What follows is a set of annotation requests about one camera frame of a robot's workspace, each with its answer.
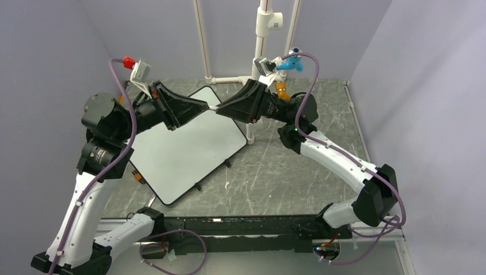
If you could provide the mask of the orange black whiteboard eraser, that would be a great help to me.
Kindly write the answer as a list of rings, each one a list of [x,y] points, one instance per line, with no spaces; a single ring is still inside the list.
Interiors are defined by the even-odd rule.
[[[135,180],[136,180],[138,183],[140,183],[140,184],[146,184],[146,183],[147,183],[147,182],[146,182],[146,180],[144,179],[144,177],[143,177],[143,176],[142,176],[142,175],[141,175],[139,172],[137,172],[137,171],[133,170],[133,171],[132,171],[132,174],[133,174],[133,176],[134,176]]]

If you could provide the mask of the blue plastic faucet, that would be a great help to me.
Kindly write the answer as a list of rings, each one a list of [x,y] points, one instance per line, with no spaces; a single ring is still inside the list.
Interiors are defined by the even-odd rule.
[[[286,59],[281,65],[277,66],[277,70],[296,70],[298,72],[303,71],[303,64],[301,63],[301,56],[291,56]]]

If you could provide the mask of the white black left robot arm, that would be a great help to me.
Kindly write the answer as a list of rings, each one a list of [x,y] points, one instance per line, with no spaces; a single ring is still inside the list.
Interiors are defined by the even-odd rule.
[[[96,231],[134,152],[135,136],[158,124],[175,130],[209,108],[207,102],[178,95],[161,82],[150,86],[147,100],[128,108],[109,93],[91,96],[81,119],[87,142],[68,211],[47,251],[32,258],[32,268],[47,274],[106,274],[134,242],[163,240],[169,234],[181,239],[183,230],[167,227],[164,215],[147,206],[107,234],[97,236]]]

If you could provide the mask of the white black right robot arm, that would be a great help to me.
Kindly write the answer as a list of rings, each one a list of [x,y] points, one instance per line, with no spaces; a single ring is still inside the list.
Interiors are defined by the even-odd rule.
[[[319,115],[316,100],[309,93],[297,93],[285,100],[265,84],[249,80],[236,95],[218,104],[215,112],[248,124],[261,117],[284,123],[278,133],[285,148],[318,162],[356,192],[355,198],[330,203],[320,212],[315,225],[323,238],[354,222],[377,227],[398,202],[394,169],[366,162],[330,141],[313,125]]]

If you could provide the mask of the black framed whiteboard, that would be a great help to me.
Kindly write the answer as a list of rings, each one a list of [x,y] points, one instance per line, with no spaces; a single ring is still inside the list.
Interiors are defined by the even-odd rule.
[[[175,131],[158,124],[138,134],[129,171],[171,205],[246,144],[234,120],[205,111]]]

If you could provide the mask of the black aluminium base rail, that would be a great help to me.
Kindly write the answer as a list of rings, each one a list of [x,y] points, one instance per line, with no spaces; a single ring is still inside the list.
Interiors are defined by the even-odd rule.
[[[333,229],[315,215],[273,215],[240,217],[165,217],[141,209],[126,223],[98,237],[85,236],[81,244],[93,255],[117,257],[137,241],[167,245],[177,254],[198,252],[249,252],[314,250],[337,255],[340,239],[366,238],[353,233],[349,225]]]

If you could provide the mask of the white pvc pipe frame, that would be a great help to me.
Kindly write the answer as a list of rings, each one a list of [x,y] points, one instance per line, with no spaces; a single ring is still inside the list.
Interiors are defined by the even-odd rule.
[[[255,64],[252,64],[250,68],[246,67],[249,64],[249,51],[254,51],[252,59],[262,57],[265,53],[270,31],[279,30],[283,27],[284,16],[282,13],[273,10],[272,1],[259,2],[254,22],[251,22],[248,16],[241,18],[245,14],[247,4],[250,5],[252,2],[237,1],[237,3],[241,4],[241,7],[235,9],[229,7],[226,10],[207,12],[208,15],[212,16],[211,19],[220,19],[225,25],[224,30],[227,32],[220,33],[221,44],[218,44],[207,40],[203,18],[205,15],[204,5],[201,1],[194,1],[195,17],[205,68],[205,80],[209,85],[225,83],[241,83],[244,85],[249,79],[256,79],[258,77],[258,69]],[[251,69],[251,74],[230,77],[213,76],[210,66],[211,53],[214,53],[217,57],[222,57],[222,61],[227,62],[229,65],[236,64],[239,72],[245,73]]]

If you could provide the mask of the orange plastic faucet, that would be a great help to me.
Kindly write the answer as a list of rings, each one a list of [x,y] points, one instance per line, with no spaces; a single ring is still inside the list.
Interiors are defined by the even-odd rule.
[[[285,100],[285,101],[290,101],[292,96],[290,96],[287,93],[287,84],[285,81],[280,81],[275,83],[275,89],[277,92],[278,98]]]

